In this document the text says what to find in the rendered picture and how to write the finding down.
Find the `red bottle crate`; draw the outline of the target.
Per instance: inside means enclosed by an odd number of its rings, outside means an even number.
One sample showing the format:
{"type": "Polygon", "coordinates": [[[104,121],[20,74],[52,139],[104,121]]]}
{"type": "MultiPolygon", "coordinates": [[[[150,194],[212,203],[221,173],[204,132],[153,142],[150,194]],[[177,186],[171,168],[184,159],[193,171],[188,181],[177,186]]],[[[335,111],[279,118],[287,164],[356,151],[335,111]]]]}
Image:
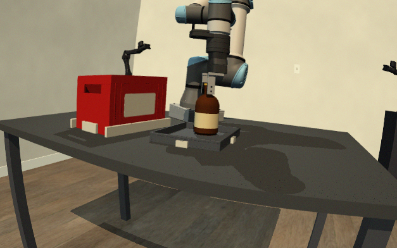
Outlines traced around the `red bottle crate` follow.
{"type": "Polygon", "coordinates": [[[105,127],[163,119],[166,94],[162,77],[78,76],[77,128],[82,121],[97,123],[98,133],[105,135],[105,127]]]}

